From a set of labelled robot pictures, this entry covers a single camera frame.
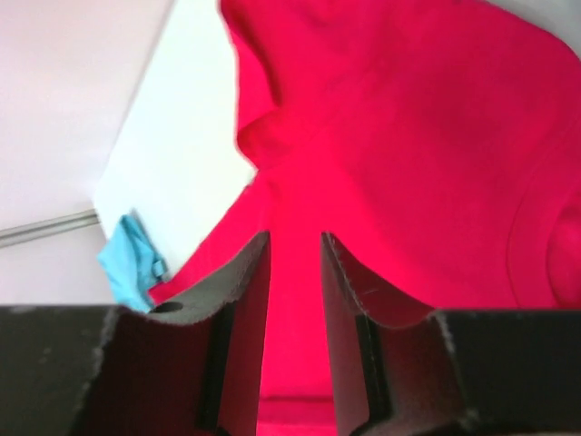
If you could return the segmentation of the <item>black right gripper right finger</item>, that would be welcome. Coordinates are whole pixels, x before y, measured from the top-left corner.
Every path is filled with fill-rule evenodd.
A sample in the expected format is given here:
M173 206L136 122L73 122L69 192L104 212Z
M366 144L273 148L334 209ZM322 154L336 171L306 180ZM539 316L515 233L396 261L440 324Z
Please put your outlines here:
M580 432L578 312L437 311L391 327L391 285L331 234L321 274L339 434Z

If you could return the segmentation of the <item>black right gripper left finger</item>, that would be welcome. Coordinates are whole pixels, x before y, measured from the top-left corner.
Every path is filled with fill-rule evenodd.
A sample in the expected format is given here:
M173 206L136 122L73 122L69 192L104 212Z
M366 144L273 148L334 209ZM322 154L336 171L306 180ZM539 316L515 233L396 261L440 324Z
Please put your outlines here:
M3 306L4 435L252 435L271 238L141 315Z

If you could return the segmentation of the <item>red t-shirt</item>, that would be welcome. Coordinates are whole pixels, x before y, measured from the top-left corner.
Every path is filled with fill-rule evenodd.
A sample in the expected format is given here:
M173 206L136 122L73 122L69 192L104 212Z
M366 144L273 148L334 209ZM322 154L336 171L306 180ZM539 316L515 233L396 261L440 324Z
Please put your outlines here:
M576 1L223 1L257 173L162 305L257 234L293 308L331 234L391 285L379 321L580 315Z

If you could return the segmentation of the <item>folded light blue t-shirt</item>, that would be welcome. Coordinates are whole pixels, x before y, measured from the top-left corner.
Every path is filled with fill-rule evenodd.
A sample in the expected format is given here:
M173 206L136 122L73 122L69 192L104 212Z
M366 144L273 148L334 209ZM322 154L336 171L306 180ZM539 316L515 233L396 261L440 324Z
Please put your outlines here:
M153 309L149 292L165 281L168 268L134 215L120 218L97 260L117 303L135 312Z

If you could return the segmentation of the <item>aluminium frame post left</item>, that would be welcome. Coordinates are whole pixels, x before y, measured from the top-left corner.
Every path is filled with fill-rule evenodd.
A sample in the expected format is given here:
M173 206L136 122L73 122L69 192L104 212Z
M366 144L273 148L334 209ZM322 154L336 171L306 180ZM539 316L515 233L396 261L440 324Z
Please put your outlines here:
M10 247L20 243L68 233L84 227L97 225L99 218L95 210L68 214L37 223L29 223L1 231L1 247Z

